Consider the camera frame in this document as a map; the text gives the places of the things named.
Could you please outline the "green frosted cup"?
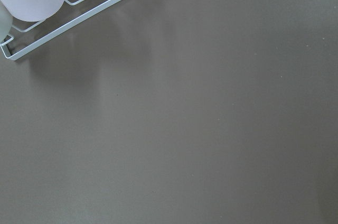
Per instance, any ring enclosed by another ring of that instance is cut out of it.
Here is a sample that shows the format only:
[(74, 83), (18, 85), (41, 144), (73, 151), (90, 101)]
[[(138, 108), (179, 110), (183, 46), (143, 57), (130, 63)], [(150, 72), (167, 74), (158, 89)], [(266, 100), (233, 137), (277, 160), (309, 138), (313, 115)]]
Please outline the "green frosted cup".
[(0, 5), (0, 38), (1, 42), (7, 37), (12, 28), (13, 17), (7, 10), (7, 8), (1, 3)]

